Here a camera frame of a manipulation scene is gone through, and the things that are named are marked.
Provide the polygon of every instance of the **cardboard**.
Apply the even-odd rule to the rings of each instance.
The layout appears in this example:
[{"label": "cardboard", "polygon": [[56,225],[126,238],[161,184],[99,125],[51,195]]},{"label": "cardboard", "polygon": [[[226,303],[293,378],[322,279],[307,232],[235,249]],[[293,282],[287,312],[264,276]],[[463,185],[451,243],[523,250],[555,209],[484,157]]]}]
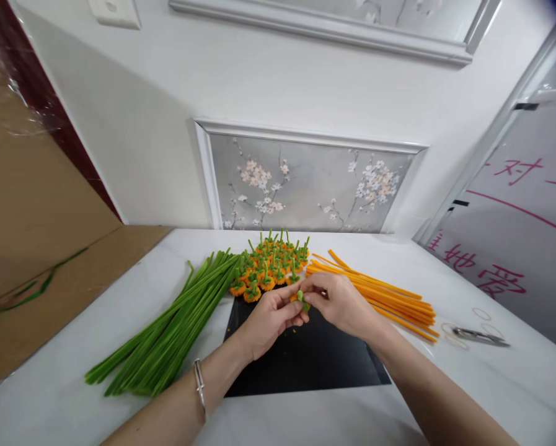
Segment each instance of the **cardboard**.
[{"label": "cardboard", "polygon": [[0,85],[0,296],[122,223]]},{"label": "cardboard", "polygon": [[0,312],[0,381],[170,231],[123,226],[6,81],[0,71],[0,309],[88,249],[58,268],[42,295]]},{"label": "cardboard", "polygon": [[[0,313],[0,381],[62,330],[171,228],[122,226],[59,268],[44,294]],[[48,276],[17,300],[30,295]]]}]

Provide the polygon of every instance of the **hand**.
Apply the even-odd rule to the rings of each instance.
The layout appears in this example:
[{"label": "hand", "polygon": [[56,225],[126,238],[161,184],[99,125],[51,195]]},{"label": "hand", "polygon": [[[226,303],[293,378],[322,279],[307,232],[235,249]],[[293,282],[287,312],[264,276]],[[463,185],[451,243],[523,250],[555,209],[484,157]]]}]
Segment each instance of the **hand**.
[{"label": "hand", "polygon": [[300,282],[266,292],[261,296],[255,310],[233,336],[240,336],[243,347],[250,352],[252,361],[262,357],[290,326],[302,326],[309,315],[302,311],[302,303],[290,302]]},{"label": "hand", "polygon": [[304,300],[349,335],[366,340],[371,330],[387,328],[387,322],[343,274],[315,273],[301,283],[301,290]]}]

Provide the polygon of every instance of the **electrical outlet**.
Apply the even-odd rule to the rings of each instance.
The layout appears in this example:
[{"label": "electrical outlet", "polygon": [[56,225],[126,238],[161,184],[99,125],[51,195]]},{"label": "electrical outlet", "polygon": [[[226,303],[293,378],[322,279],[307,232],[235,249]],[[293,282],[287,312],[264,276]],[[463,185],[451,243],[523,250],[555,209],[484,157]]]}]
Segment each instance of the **electrical outlet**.
[{"label": "electrical outlet", "polygon": [[134,0],[87,0],[92,14],[101,25],[140,29]]}]

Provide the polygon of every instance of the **scissors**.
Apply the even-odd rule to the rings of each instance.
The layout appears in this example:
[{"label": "scissors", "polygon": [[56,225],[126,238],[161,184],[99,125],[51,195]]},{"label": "scissors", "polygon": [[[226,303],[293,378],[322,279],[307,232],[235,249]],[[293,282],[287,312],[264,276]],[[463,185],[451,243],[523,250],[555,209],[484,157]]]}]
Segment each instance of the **scissors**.
[{"label": "scissors", "polygon": [[452,329],[453,333],[458,336],[461,336],[464,339],[468,339],[470,341],[481,342],[485,344],[495,345],[498,347],[509,347],[510,344],[506,343],[503,338],[499,338],[498,336],[490,335],[488,333],[481,333],[479,331],[468,330],[466,328],[459,328],[454,327]]}]

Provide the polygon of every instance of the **white wall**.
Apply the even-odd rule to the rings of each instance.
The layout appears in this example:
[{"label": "white wall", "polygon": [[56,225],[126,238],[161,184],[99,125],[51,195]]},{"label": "white wall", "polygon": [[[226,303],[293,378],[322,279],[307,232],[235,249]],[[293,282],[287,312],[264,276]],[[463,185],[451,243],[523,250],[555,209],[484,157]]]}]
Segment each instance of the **white wall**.
[{"label": "white wall", "polygon": [[463,69],[179,15],[140,31],[85,0],[11,0],[125,222],[210,227],[193,116],[431,144],[402,208],[432,216],[556,16],[504,0]]}]

